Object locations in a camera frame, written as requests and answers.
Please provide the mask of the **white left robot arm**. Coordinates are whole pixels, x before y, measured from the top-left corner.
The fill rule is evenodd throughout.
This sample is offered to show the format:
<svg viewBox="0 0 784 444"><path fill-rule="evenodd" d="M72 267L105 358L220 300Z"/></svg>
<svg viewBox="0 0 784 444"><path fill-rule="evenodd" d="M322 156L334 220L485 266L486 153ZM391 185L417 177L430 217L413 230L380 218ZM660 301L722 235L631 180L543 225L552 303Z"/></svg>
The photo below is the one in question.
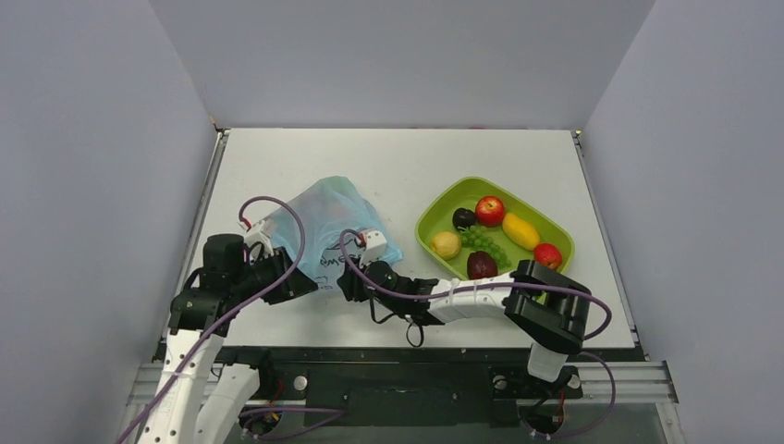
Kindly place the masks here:
<svg viewBox="0 0 784 444"><path fill-rule="evenodd" d="M269 395L276 384L270 360L233 358L211 394L205 392L231 321L252 302L288 302L316 291L299 271L304 250L289 253L237 234L217 234L202 247L202 265L186 279L170 305L165 357L153 398L121 433L140 443L222 443L250 399Z"/></svg>

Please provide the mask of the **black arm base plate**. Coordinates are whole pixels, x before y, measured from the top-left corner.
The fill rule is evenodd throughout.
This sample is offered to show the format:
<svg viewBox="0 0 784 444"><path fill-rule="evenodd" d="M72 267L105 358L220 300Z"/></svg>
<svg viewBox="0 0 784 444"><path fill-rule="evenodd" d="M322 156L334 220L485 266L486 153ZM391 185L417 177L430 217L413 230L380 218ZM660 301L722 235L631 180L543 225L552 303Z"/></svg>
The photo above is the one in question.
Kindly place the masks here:
<svg viewBox="0 0 784 444"><path fill-rule="evenodd" d="M569 362L555 381L544 382L528 374L528 356L229 346L215 364L257 368L260 386L249 404L299 401L308 426L330 415L337 426L505 427L542 415L559 424L561 403L585 399L588 378Z"/></svg>

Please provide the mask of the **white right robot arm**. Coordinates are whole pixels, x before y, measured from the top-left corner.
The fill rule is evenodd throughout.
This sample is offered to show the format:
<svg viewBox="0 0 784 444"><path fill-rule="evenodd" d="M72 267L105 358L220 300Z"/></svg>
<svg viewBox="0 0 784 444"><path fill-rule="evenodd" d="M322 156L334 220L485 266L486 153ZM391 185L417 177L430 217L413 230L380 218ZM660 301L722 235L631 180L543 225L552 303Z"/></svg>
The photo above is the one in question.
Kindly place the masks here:
<svg viewBox="0 0 784 444"><path fill-rule="evenodd" d="M532 260L475 280L410 278L386 262L349 262L337 284L348 301L378 302L418 328L473 318L510 321L532 340L521 382L534 395L552 389L567 359L582 351L596 302L582 285Z"/></svg>

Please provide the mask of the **blue printed plastic bag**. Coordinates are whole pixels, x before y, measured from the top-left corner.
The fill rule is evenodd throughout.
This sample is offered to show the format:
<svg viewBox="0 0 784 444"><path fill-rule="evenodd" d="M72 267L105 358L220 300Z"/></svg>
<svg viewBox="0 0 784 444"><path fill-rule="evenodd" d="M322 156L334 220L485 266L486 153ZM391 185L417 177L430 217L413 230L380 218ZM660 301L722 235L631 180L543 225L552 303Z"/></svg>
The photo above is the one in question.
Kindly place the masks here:
<svg viewBox="0 0 784 444"><path fill-rule="evenodd" d="M320 179L288 205L305 229L305 250L299 270L316 282L320 290L334 290L343 274L344 257L338 237L345 229L379 230L387 241L381 259L390 264L403 259L403 251L392 240L375 208L346 177Z"/></svg>

